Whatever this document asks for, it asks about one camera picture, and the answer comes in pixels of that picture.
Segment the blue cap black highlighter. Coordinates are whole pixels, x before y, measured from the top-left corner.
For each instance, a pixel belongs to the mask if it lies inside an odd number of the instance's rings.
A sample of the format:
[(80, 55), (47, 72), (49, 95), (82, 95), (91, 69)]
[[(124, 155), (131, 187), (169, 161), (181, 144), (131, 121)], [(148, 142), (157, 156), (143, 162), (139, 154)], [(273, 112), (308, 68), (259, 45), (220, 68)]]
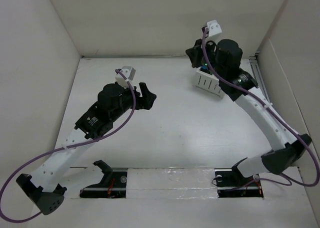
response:
[(208, 69), (205, 66), (202, 66), (200, 68), (200, 71), (208, 73)]

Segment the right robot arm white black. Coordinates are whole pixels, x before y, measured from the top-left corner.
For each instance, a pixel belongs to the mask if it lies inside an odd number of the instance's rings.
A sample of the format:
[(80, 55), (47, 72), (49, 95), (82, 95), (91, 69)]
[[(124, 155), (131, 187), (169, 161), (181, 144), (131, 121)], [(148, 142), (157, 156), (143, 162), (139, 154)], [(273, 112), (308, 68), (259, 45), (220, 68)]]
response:
[(243, 51), (230, 39), (218, 43), (198, 39), (186, 51), (193, 68), (211, 72), (219, 87), (242, 108), (262, 131), (270, 150), (244, 158), (232, 166), (231, 179), (243, 185), (249, 177), (260, 173), (282, 175), (284, 170), (309, 151), (312, 142), (308, 134), (299, 134), (274, 110), (259, 88), (258, 82), (241, 68)]

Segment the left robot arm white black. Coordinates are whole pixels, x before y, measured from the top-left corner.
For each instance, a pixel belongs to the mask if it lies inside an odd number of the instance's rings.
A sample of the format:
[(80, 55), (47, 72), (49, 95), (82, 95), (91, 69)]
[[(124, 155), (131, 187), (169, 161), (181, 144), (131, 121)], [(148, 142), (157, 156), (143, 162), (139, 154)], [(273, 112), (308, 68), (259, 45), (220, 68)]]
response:
[(157, 96), (145, 83), (140, 91), (123, 88), (118, 83), (104, 86), (97, 101), (75, 123), (65, 141), (65, 148), (54, 152), (30, 174), (20, 174), (16, 183), (43, 215), (54, 212), (64, 201), (67, 188), (60, 180), (80, 156), (113, 128), (114, 122), (128, 110), (150, 110)]

